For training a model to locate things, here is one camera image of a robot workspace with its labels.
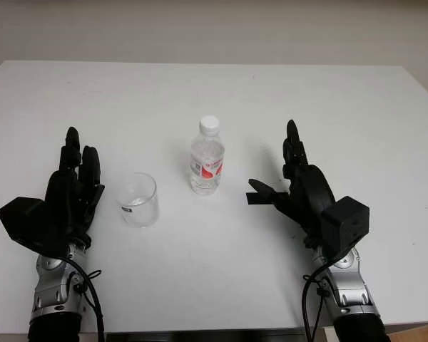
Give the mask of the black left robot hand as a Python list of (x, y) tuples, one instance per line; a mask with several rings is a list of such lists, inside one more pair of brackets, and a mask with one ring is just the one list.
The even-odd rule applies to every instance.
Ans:
[(88, 230), (105, 186), (97, 149), (81, 147), (77, 129), (70, 127), (61, 147), (58, 169), (52, 173), (45, 203), (64, 242), (89, 249)]

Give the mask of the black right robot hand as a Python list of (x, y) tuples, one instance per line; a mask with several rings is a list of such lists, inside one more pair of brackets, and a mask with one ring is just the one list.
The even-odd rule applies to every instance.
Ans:
[(321, 214), (335, 203), (335, 198), (322, 171), (307, 161), (303, 142), (293, 120), (287, 123), (287, 137), (282, 149), (285, 164), (283, 177), (290, 181), (288, 192), (278, 192), (255, 179), (248, 180), (255, 190), (246, 194), (249, 205), (272, 204), (306, 233), (305, 247), (316, 249), (322, 245)]

